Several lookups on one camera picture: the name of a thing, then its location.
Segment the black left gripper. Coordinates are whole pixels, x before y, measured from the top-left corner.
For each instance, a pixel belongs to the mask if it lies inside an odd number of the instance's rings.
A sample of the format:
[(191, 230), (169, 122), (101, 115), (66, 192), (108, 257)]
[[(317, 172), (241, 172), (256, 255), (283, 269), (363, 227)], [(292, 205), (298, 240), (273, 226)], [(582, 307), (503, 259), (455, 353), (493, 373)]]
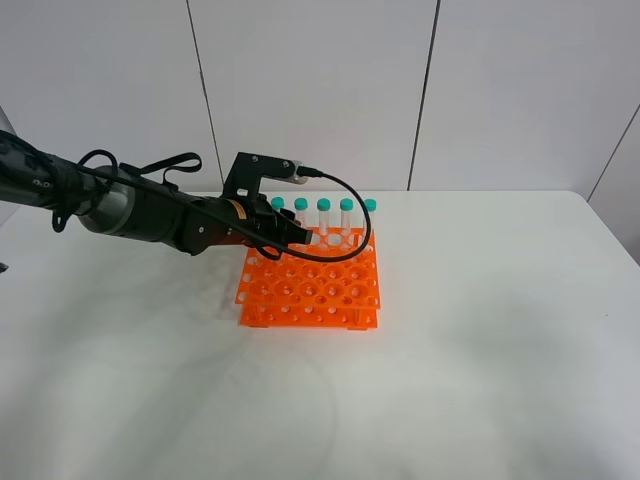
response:
[(251, 247), (253, 238), (237, 227), (283, 247), (309, 245), (313, 237), (311, 230), (296, 223), (294, 212), (281, 208), (276, 213), (261, 193), (253, 200), (241, 195), (223, 198), (180, 194), (178, 198), (188, 202), (189, 207), (182, 211), (177, 248), (192, 256), (210, 246)]

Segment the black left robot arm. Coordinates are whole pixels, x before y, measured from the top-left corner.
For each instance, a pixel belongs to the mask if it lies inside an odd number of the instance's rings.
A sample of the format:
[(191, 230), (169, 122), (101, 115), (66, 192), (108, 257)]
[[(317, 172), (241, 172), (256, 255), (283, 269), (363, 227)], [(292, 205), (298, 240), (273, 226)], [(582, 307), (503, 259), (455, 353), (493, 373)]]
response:
[(168, 180), (148, 177), (201, 167), (193, 152), (145, 167), (120, 163), (103, 149), (71, 162), (1, 133), (2, 201), (51, 211), (57, 233), (77, 217), (93, 233), (163, 243), (192, 256), (217, 245), (281, 250), (311, 241), (311, 231), (293, 212), (274, 209), (259, 191), (264, 177), (293, 177), (294, 162), (242, 153), (218, 197), (187, 194)]

